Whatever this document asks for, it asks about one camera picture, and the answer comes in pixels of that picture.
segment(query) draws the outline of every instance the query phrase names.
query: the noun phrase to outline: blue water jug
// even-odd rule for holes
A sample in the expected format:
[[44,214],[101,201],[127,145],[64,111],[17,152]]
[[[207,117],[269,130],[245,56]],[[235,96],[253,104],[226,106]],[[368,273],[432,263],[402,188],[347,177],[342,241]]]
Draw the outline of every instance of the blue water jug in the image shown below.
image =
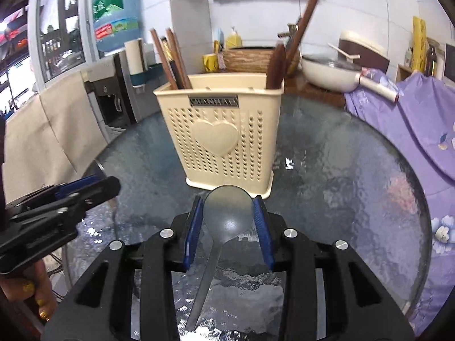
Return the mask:
[[93,0],[96,46],[104,53],[140,38],[140,0]]

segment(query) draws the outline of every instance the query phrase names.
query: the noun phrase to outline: round glass tabletop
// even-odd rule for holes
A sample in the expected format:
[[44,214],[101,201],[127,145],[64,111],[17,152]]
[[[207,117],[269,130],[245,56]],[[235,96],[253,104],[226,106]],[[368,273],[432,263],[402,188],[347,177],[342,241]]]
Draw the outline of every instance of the round glass tabletop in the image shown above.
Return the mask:
[[[98,160],[106,174],[121,182],[117,215],[113,220],[105,203],[78,225],[80,235],[67,250],[72,281],[110,241],[144,241],[188,212],[195,196],[208,193],[185,183],[161,114],[126,131]],[[426,279],[431,227],[423,190],[398,150],[345,112],[284,95],[273,170],[272,193],[265,200],[268,211],[281,214],[289,227],[311,240],[349,242],[409,314]],[[211,248],[212,238],[203,225],[192,267],[185,274],[172,274],[181,340],[191,336],[185,324]],[[276,338],[284,284],[285,273],[271,273],[264,264],[252,224],[224,245],[193,336]],[[323,315],[318,326],[318,338],[325,336]],[[131,336],[139,338],[136,296]]]

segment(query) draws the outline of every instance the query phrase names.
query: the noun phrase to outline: white pan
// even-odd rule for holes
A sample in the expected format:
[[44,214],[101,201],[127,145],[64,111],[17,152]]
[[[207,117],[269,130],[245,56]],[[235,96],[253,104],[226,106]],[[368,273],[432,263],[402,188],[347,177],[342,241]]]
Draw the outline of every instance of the white pan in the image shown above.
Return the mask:
[[321,56],[303,56],[302,70],[306,79],[316,86],[334,92],[352,92],[359,85],[396,103],[396,91],[361,75],[362,68],[347,61],[332,60]]

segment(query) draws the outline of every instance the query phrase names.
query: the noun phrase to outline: purple tablecloth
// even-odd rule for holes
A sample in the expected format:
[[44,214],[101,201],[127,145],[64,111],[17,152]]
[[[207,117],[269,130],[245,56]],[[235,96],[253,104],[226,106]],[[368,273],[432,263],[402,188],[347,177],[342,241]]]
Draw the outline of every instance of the purple tablecloth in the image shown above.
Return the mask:
[[[380,71],[365,75],[395,87]],[[362,87],[346,93],[346,108],[387,137],[406,157],[424,189],[431,214],[433,251],[428,278],[410,322],[417,335],[431,323],[455,286],[455,89],[415,73],[395,88],[397,105]],[[400,178],[391,186],[412,209]]]

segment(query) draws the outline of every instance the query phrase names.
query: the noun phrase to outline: human hand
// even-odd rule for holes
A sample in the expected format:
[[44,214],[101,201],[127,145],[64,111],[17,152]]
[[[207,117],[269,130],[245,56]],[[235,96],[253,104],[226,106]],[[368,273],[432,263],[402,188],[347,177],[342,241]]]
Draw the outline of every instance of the human hand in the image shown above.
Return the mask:
[[39,260],[33,264],[30,270],[34,275],[33,281],[24,277],[0,277],[0,287],[10,302],[24,301],[34,296],[39,306],[40,317],[48,321],[57,308],[57,301],[52,292],[52,285],[46,272],[46,266],[42,260]]

